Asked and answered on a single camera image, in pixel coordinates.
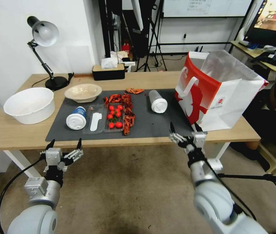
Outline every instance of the tripod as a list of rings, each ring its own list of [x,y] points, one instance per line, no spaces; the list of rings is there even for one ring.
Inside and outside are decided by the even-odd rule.
[[[226,175],[226,174],[218,174],[220,178],[237,178],[237,179],[256,179],[256,180],[267,180],[274,183],[276,186],[276,176],[271,174],[265,175]]]
[[[152,35],[151,35],[150,45],[149,45],[149,49],[148,49],[147,59],[146,59],[145,63],[144,63],[141,67],[139,67],[140,58],[138,58],[138,64],[137,64],[136,72],[137,72],[138,70],[140,70],[143,66],[144,66],[144,72],[147,71],[147,68],[148,68],[149,72],[151,71],[151,70],[150,70],[150,67],[149,67],[149,65],[148,65],[148,60],[149,60],[150,51],[151,51],[151,47],[152,47],[153,37],[155,37],[155,39],[156,39],[156,47],[158,47],[158,50],[159,50],[160,55],[161,55],[161,57],[162,57],[162,61],[163,61],[165,70],[167,71],[166,64],[165,64],[165,61],[164,61],[164,58],[163,58],[163,55],[162,55],[162,51],[161,51],[161,46],[160,46],[160,44],[159,44],[159,42],[158,42],[158,37],[157,37],[157,35],[156,35],[156,33],[155,33],[156,23],[157,23],[157,20],[158,20],[159,15],[160,15],[160,12],[162,11],[163,3],[164,3],[164,1],[163,1],[163,0],[160,0],[160,2],[159,2],[159,7],[158,7],[157,13],[156,13],[155,23],[152,21],[152,17],[151,17],[151,16],[150,16],[150,18],[148,18],[148,20],[149,20],[149,22],[150,22],[150,25],[151,25]],[[155,60],[156,60],[156,63],[158,64],[158,61],[157,61],[157,58],[156,58],[156,55],[155,55],[155,54],[154,54],[154,58],[155,58]]]

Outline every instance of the gray table mat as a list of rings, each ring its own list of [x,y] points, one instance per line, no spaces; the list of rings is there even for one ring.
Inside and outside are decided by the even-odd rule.
[[[181,135],[190,133],[190,123],[174,98],[174,89],[157,89],[160,95],[167,100],[168,108],[165,113],[157,114],[151,109],[149,100],[149,91],[145,90],[141,94],[131,94],[133,103],[132,111],[136,115],[135,123],[130,128],[130,133],[127,136],[123,132],[102,132],[100,134],[85,135],[82,130],[71,130],[66,125],[66,117],[72,111],[82,106],[88,110],[89,106],[94,104],[103,104],[103,97],[109,97],[111,94],[123,94],[123,90],[118,91],[103,91],[95,101],[90,103],[77,103],[73,100],[65,98],[61,108],[51,126],[51,129],[46,137],[46,141],[69,141],[69,140],[97,140],[97,139],[120,139],[120,138],[143,138],[143,137],[168,137],[170,122],[173,122],[176,131]]]

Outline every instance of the cup lid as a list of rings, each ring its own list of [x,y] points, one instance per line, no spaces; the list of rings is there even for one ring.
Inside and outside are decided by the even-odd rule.
[[[167,109],[167,101],[164,98],[158,98],[154,100],[151,105],[151,108],[156,113],[164,113]]]
[[[70,114],[66,118],[66,124],[70,129],[79,130],[85,127],[86,119],[81,114]]]

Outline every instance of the desk lamp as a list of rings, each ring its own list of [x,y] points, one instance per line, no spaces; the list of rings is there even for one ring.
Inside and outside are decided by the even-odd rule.
[[[53,76],[53,71],[51,68],[43,62],[40,56],[37,54],[35,47],[43,46],[48,47],[55,44],[59,37],[58,28],[47,21],[40,21],[35,16],[30,16],[27,18],[28,25],[32,28],[33,40],[31,40],[28,46],[32,49],[38,60],[41,62],[41,65],[45,69],[45,71],[49,74],[50,79],[48,79],[45,83],[46,88],[51,90],[62,89],[69,84],[69,81],[62,76]]]

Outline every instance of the white plastic cup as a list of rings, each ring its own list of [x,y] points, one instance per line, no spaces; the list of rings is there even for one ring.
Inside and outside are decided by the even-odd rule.
[[[167,109],[167,101],[156,91],[151,90],[149,92],[149,98],[151,102],[151,109],[155,113],[164,113]]]
[[[86,126],[86,109],[77,107],[72,114],[66,118],[66,125],[73,130],[80,130]]]

